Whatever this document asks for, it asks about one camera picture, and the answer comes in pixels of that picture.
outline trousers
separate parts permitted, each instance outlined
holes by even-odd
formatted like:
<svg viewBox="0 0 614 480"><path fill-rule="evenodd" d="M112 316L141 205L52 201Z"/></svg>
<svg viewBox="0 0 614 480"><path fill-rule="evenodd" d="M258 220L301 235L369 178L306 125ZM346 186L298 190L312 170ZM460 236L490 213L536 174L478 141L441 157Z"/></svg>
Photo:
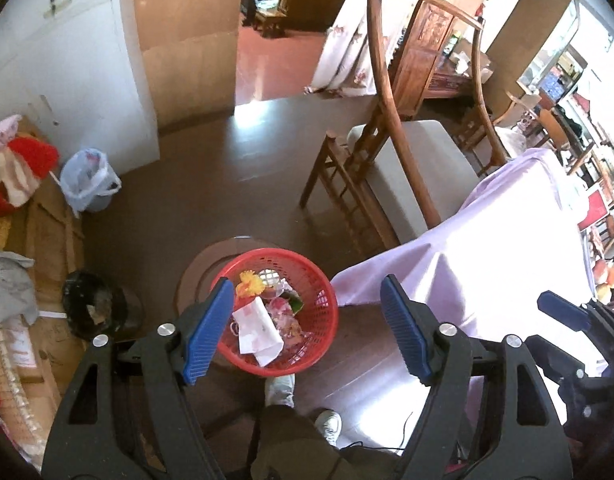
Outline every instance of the trousers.
<svg viewBox="0 0 614 480"><path fill-rule="evenodd" d="M268 406L260 419L253 480L383 480L398 455L362 446L338 450L289 406Z"/></svg>

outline cable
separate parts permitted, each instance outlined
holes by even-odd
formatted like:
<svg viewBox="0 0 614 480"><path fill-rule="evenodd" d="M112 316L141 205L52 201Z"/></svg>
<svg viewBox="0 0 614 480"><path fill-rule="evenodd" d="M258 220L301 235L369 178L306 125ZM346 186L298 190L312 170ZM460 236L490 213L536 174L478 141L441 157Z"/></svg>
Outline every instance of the cable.
<svg viewBox="0 0 614 480"><path fill-rule="evenodd" d="M402 447L402 445L405 444L405 428L407 428L407 423L409 422L413 414L414 412L411 412L405 419L405 424L402 425L402 440L401 440L401 443L398 445L398 447Z"/></svg>
<svg viewBox="0 0 614 480"><path fill-rule="evenodd" d="M341 447L340 449L347 449L348 447L354 447L354 446L360 445L360 447L366 447L367 449L377 449L377 450L388 449L391 451L405 451L405 448L402 447L402 445L405 443L405 430L407 429L407 423L409 422L409 419L411 418L413 414L414 412L411 412L405 419L405 424L402 425L402 439L398 447L372 447L372 446L366 446L362 440L356 440L356 442L352 442L348 446Z"/></svg>

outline lavender cloth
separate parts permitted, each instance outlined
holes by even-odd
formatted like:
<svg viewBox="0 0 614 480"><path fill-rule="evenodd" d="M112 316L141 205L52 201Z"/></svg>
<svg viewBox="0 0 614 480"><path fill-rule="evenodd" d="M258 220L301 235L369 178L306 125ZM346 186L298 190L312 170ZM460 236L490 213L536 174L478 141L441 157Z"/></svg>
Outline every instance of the lavender cloth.
<svg viewBox="0 0 614 480"><path fill-rule="evenodd" d="M338 273L338 304L377 303L381 280L394 274L439 321L492 341L539 334L596 375L602 358L591 342L536 306L544 290L575 304L592 293L566 179L552 152L527 150L484 179L452 218Z"/></svg>

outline curtain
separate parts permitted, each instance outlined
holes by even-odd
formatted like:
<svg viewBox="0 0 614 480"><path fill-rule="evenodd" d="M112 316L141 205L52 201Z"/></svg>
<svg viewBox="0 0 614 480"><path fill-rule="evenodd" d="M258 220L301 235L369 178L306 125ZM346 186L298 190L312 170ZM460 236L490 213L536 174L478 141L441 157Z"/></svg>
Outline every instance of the curtain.
<svg viewBox="0 0 614 480"><path fill-rule="evenodd" d="M388 63L417 0L383 0L383 40ZM375 94L367 43L367 0L345 0L327 40L307 93L342 96Z"/></svg>

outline black trash can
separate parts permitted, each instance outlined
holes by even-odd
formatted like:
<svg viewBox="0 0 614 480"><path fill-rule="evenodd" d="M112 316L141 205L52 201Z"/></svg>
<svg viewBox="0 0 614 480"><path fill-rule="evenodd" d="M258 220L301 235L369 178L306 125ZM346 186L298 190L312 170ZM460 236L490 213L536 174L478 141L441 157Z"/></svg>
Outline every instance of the black trash can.
<svg viewBox="0 0 614 480"><path fill-rule="evenodd" d="M67 276L62 307L71 331L87 341L100 334L129 339L144 319L142 304L133 292L85 270Z"/></svg>

